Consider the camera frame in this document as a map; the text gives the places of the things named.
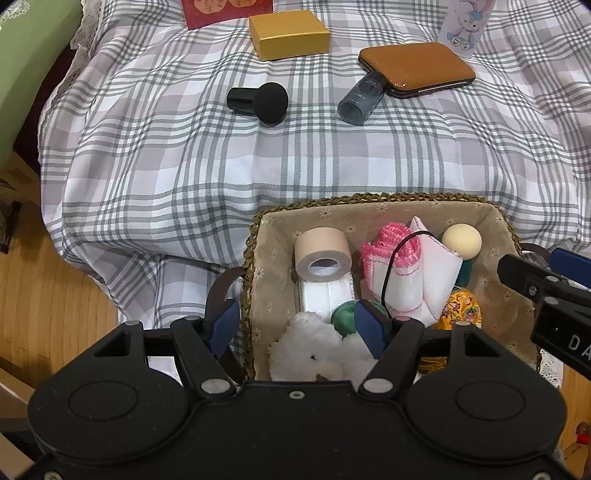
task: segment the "brown wallet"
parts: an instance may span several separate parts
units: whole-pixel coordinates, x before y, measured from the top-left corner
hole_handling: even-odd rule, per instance
[[[387,93],[410,98],[470,85],[476,78],[460,57],[441,43],[407,43],[364,48],[359,62],[384,75]]]

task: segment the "cream ball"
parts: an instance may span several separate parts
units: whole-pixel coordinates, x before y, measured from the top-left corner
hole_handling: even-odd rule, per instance
[[[482,237],[472,225],[458,223],[445,230],[441,239],[443,245],[456,252],[462,260],[470,260],[482,248]]]

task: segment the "red envelope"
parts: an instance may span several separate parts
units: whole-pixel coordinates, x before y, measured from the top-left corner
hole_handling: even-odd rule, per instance
[[[187,28],[273,12],[273,0],[182,0]]]

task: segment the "woven basket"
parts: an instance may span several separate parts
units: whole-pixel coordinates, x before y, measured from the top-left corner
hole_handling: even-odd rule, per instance
[[[536,347],[529,337],[532,303],[502,285],[496,274],[500,257],[521,255],[519,238],[500,207],[467,194],[356,194],[277,206],[259,212],[246,242],[242,290],[242,334],[249,378],[268,380],[268,347],[298,312],[299,292],[293,249],[299,233],[318,226],[343,231],[349,241],[355,271],[362,271],[357,251],[388,222],[407,223],[419,216],[435,235],[455,223],[475,226],[482,250],[472,267],[469,290],[482,309],[485,332],[534,366]],[[360,291],[371,298],[365,282]]]

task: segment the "green ball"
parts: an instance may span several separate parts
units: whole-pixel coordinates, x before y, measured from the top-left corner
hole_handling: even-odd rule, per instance
[[[346,337],[351,333],[357,333],[357,330],[355,330],[355,304],[358,301],[359,300],[349,300],[339,305],[330,318],[330,322],[335,326],[335,330],[343,337]],[[388,315],[388,312],[386,312],[386,309],[381,303],[373,300],[370,303],[381,313]]]

